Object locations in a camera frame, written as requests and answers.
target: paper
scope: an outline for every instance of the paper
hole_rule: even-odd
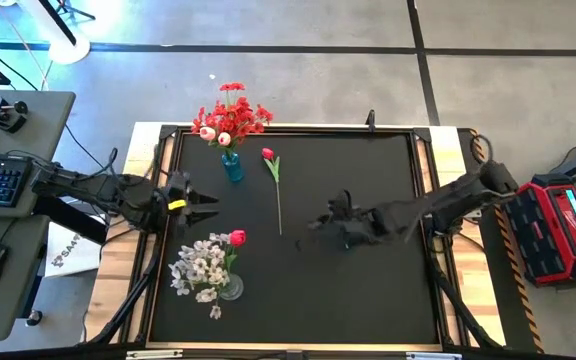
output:
[[[103,222],[98,216],[95,220]],[[65,227],[50,223],[45,277],[76,274],[99,268],[99,251],[96,244]]]

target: white stand base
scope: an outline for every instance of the white stand base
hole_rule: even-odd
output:
[[[90,52],[90,41],[83,35],[74,34],[77,39],[77,45],[72,46],[69,42],[52,43],[48,56],[58,64],[72,64],[83,59]]]

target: blue glass vase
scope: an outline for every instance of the blue glass vase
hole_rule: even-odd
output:
[[[243,179],[244,171],[241,169],[241,163],[239,162],[239,155],[237,153],[230,153],[221,155],[221,163],[224,164],[224,169],[226,169],[226,175],[228,179],[232,182],[238,182]]]

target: red flower bouquet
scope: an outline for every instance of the red flower bouquet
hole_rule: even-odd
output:
[[[228,158],[232,158],[235,147],[242,144],[248,134],[263,133],[264,124],[270,124],[273,118],[263,106],[257,105],[253,111],[245,96],[237,98],[237,92],[245,89],[240,83],[222,85],[219,90],[226,92],[226,103],[217,100],[209,113],[202,107],[193,120],[192,132],[208,141],[208,145],[223,149]]]

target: red power station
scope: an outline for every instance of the red power station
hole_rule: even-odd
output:
[[[573,178],[535,175],[504,205],[533,284],[576,283],[576,190]]]

